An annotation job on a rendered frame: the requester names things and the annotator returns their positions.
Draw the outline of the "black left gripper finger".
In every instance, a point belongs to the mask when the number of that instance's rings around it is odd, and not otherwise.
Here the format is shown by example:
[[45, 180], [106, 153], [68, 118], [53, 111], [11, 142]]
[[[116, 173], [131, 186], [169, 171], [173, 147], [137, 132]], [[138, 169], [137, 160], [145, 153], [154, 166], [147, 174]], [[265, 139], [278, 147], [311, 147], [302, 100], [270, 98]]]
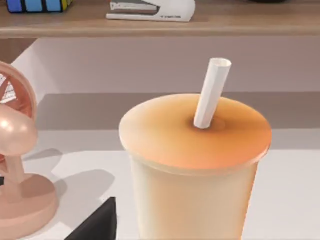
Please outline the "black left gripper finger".
[[64, 240], [116, 240], [116, 197], [109, 197]]

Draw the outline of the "cream cup with white straw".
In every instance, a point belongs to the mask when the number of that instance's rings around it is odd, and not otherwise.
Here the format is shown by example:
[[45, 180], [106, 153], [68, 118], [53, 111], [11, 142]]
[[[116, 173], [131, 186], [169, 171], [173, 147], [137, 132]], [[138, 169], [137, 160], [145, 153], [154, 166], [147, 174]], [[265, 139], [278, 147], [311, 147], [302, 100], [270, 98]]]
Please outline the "cream cup with white straw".
[[140, 240], [242, 240], [272, 129], [252, 107], [222, 97], [231, 66], [211, 58], [201, 93], [153, 98], [122, 117]]

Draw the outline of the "pink desk fan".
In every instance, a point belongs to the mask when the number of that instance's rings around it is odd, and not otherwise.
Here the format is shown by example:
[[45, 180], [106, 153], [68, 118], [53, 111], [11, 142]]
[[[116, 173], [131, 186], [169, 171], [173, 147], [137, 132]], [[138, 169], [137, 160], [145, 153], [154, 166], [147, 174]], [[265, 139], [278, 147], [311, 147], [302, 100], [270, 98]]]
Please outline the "pink desk fan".
[[22, 156], [38, 140], [37, 103], [27, 78], [0, 61], [0, 239], [31, 235], [55, 216], [59, 201], [46, 177], [25, 173]]

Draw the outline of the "wooden shelf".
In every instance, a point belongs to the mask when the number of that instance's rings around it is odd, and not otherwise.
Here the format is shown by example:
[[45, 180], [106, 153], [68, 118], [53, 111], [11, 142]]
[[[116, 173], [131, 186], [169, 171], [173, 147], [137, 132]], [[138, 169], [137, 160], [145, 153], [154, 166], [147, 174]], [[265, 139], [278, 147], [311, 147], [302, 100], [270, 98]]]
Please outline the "wooden shelf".
[[38, 38], [320, 36], [320, 0], [196, 0], [187, 23], [108, 20], [108, 8], [75, 0], [65, 13], [11, 14], [0, 0], [0, 60], [13, 62]]

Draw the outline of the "white stapler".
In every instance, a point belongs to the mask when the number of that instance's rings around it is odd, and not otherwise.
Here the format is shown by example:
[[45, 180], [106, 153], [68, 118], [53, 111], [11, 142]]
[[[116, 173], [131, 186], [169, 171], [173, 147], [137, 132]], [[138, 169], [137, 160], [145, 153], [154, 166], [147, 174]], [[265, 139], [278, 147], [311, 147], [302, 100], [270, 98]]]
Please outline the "white stapler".
[[195, 0], [110, 0], [108, 20], [189, 22]]

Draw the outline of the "colourful puzzle cube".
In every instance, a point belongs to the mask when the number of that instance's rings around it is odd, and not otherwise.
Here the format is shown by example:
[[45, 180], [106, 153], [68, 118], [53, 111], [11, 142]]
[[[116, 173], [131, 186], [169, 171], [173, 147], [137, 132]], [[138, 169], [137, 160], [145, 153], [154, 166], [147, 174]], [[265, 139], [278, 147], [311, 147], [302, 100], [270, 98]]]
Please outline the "colourful puzzle cube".
[[73, 0], [5, 0], [11, 14], [22, 13], [63, 13]]

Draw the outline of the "black round object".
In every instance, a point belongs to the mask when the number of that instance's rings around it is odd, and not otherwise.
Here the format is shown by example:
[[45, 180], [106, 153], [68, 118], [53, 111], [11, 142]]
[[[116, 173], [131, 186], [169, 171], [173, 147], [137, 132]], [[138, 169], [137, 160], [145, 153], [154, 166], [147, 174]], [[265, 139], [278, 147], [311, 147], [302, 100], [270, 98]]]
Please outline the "black round object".
[[249, 2], [258, 3], [258, 4], [279, 4], [284, 3], [288, 0], [248, 0]]

